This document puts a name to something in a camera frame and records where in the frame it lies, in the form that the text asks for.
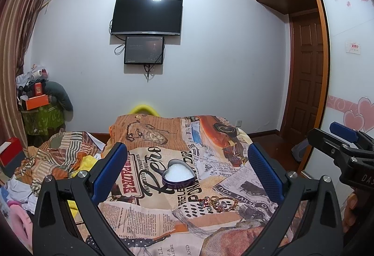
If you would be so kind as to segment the right human hand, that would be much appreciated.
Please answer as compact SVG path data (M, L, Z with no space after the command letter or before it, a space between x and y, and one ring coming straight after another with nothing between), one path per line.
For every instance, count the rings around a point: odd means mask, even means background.
M343 227L344 233L349 231L349 228L353 226L356 221L356 216L354 215L353 210L356 208L357 204L358 204L358 196L355 192L352 192L346 200L344 216L342 219L342 227Z

